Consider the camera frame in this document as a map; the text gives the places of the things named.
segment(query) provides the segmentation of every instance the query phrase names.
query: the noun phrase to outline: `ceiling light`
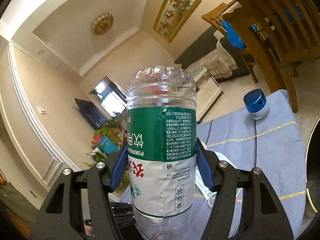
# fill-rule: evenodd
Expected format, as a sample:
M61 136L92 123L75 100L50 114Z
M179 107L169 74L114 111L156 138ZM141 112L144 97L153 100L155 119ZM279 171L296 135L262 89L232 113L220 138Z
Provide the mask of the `ceiling light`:
M110 13L102 14L93 23L91 31L95 35L105 34L113 25L113 16Z

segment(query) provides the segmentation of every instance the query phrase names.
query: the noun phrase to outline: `bottle cap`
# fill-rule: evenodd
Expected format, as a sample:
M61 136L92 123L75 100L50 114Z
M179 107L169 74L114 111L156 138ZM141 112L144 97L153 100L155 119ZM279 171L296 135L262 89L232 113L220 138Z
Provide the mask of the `bottle cap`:
M266 105L267 99L261 89L255 89L243 97L243 102L249 113L256 113Z

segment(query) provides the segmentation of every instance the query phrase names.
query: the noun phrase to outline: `gold stripe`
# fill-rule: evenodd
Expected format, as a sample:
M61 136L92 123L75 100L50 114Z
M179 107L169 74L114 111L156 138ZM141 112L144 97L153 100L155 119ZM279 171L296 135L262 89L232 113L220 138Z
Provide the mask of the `gold stripe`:
M264 135L264 134L266 134L266 133L269 133L269 132L271 132L271 131L277 130L277 129L281 128L281 127L284 127L284 126L289 125L289 124L292 124L292 123L298 125L295 121L292 121L292 122L288 122L288 123L279 125L279 126L277 126L277 127L275 127L275 128L272 128L272 129L270 129L270 130L268 130L268 131L265 131L265 132L263 132L263 133L259 133L259 134L255 135L255 136L252 136L252 137L243 138L243 139L229 139L229 140L226 140L226 141L223 141L223 142L213 143L213 144L207 145L207 147L211 147L211 146L215 146L215 145L219 145L219 144L223 144L223 143L227 143L227 142L242 142L242 141L247 141L247 140L250 140L250 139L254 139L254 138L256 138L256 137L259 137L259 136L261 136L261 135Z
M291 197L296 197L296 196L300 196L300 195L304 195L306 193L306 191L301 191L301 192L297 192L297 193L294 193L294 194L290 194L290 195L287 195L287 196L282 196L279 198L279 200L282 200L282 199L287 199L287 198L291 198ZM236 199L236 202L242 202L242 199Z

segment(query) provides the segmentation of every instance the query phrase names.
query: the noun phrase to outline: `green label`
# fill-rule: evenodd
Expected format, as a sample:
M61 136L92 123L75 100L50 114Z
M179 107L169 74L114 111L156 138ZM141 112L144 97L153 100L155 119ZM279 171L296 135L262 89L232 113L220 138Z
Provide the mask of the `green label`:
M129 155L174 162L196 154L196 111L179 107L128 110Z

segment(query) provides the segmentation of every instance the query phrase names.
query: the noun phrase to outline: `framed painting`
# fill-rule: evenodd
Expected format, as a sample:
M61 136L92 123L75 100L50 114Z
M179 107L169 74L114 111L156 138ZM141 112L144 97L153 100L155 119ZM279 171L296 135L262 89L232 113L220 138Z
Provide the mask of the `framed painting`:
M201 0L164 0L153 29L169 43Z

